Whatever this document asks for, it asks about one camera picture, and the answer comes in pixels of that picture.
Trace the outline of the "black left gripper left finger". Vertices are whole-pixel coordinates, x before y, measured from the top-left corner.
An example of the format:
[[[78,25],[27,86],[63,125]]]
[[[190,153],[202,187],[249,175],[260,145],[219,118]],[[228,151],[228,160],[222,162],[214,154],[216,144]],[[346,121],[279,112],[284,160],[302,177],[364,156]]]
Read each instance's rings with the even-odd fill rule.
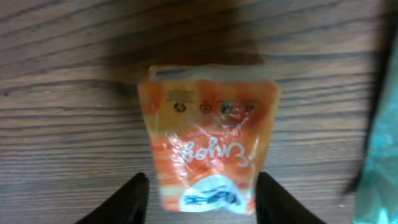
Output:
[[[139,172],[76,224],[144,224],[148,201],[149,179]]]

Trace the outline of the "teal tissue packet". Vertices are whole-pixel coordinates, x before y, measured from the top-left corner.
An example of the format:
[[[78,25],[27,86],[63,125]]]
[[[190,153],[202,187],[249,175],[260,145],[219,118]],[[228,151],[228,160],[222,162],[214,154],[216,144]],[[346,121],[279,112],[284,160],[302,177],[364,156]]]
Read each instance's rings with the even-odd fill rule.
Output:
[[[353,223],[397,223],[397,33],[386,60],[356,191]]]

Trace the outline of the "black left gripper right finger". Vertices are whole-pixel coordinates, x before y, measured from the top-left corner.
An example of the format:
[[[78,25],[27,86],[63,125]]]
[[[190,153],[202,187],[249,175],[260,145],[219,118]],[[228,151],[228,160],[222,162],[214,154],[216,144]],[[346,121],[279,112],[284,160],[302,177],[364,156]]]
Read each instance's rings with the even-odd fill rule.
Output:
[[[257,224],[325,224],[267,172],[259,173],[255,202]]]

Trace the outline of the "orange tissue packet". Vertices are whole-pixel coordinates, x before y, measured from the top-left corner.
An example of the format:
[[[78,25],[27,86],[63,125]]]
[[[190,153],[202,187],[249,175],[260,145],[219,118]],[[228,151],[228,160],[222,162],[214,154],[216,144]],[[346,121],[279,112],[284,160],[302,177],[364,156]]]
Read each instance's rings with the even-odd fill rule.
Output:
[[[279,104],[272,72],[154,65],[137,90],[163,208],[253,214]]]

